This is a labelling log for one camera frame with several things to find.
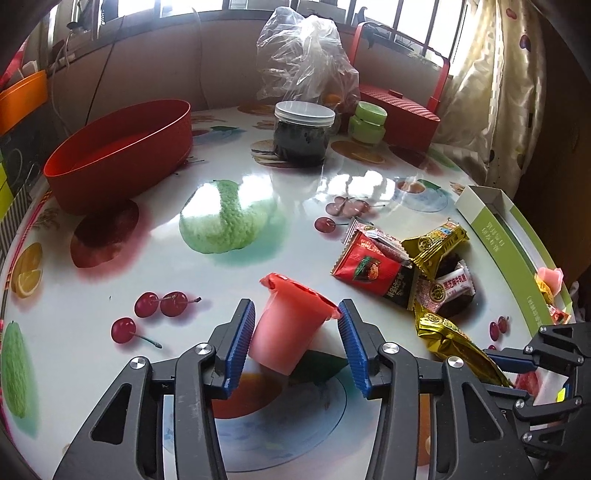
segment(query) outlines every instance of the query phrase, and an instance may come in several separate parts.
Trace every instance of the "red cherry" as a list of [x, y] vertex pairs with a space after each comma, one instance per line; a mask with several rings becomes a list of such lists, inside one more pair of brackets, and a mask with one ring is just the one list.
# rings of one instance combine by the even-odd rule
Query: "red cherry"
[[346, 218], [352, 218], [359, 215], [359, 210], [355, 208], [355, 205], [353, 205], [352, 202], [347, 202], [343, 207], [342, 215]]
[[160, 310], [167, 317], [176, 317], [185, 311], [189, 300], [181, 291], [173, 291], [160, 300]]
[[129, 317], [116, 320], [111, 326], [111, 338], [117, 343], [127, 343], [135, 333], [135, 322]]
[[333, 217], [338, 217], [343, 210], [343, 205], [337, 205], [336, 203], [329, 203], [326, 208], [326, 213], [332, 215]]
[[363, 215], [371, 208], [369, 203], [367, 203], [365, 200], [355, 200], [353, 202], [353, 207], [359, 212], [358, 215]]
[[332, 233], [336, 229], [336, 223], [332, 218], [320, 217], [314, 222], [314, 228], [322, 233]]
[[135, 302], [134, 312], [139, 318], [149, 317], [156, 313], [156, 310], [158, 310], [158, 296], [152, 291], [142, 294]]
[[509, 331], [509, 321], [505, 317], [499, 317], [498, 325], [501, 333], [507, 333]]
[[491, 336], [491, 340], [496, 342], [499, 339], [499, 326], [495, 322], [491, 322], [490, 326], [488, 327], [488, 333]]
[[515, 388], [525, 390], [532, 397], [536, 398], [540, 393], [540, 384], [535, 372], [527, 372], [526, 374], [519, 374], [515, 379]]

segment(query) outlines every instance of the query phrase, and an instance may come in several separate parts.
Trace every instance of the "glass jar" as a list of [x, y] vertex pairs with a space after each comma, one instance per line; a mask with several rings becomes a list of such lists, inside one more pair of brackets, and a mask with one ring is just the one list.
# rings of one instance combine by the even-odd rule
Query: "glass jar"
[[349, 136], [356, 142], [374, 147], [384, 138], [387, 117], [388, 112], [382, 107], [359, 102], [354, 116], [349, 120]]
[[335, 113], [316, 103], [280, 102], [275, 106], [274, 152], [296, 167], [322, 165]]

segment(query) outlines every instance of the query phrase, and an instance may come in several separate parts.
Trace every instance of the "pink jelly cup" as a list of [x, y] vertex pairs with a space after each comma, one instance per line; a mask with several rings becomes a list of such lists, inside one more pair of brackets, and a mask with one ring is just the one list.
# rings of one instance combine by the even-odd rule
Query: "pink jelly cup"
[[551, 270], [546, 267], [540, 267], [538, 268], [538, 276], [542, 282], [548, 285], [554, 297], [560, 293], [562, 280], [564, 278], [561, 268]]
[[319, 293], [283, 275], [261, 280], [271, 292], [252, 335], [250, 357], [283, 375], [289, 375], [326, 320], [340, 319], [338, 307]]

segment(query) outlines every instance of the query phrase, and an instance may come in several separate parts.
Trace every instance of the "gold candy wrapper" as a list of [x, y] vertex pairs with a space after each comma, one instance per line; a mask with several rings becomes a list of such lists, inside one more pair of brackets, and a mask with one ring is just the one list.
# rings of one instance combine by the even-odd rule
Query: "gold candy wrapper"
[[482, 382], [512, 387], [505, 374], [482, 350], [449, 320], [415, 302], [417, 335], [427, 342], [427, 349], [442, 360], [452, 355], [463, 359]]
[[538, 275], [535, 276], [535, 283], [538, 285], [538, 288], [540, 289], [546, 303], [553, 306], [554, 296], [552, 295], [552, 290], [550, 290], [550, 287], [546, 285], [546, 283]]
[[459, 223], [448, 219], [427, 235], [404, 240], [402, 246], [421, 272], [429, 280], [435, 280], [441, 259], [465, 240], [468, 240], [466, 231]]

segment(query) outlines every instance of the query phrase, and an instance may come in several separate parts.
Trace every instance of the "dark food in jar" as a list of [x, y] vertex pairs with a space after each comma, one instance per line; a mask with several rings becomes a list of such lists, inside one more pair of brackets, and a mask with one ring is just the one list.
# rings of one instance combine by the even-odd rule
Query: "dark food in jar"
[[298, 167], [322, 165], [329, 146], [326, 127], [308, 127], [277, 121], [273, 137], [275, 155]]

